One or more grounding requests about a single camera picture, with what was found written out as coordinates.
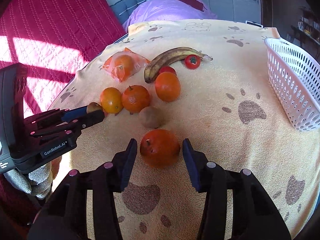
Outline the grey gloved left hand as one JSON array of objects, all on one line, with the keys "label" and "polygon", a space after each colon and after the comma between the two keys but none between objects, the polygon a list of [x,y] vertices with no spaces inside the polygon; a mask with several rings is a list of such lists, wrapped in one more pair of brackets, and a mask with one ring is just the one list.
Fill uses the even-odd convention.
[{"label": "grey gloved left hand", "polygon": [[13,169],[6,172],[4,177],[14,188],[43,200],[50,194],[52,188],[52,164],[47,163],[29,174],[22,174]]}]

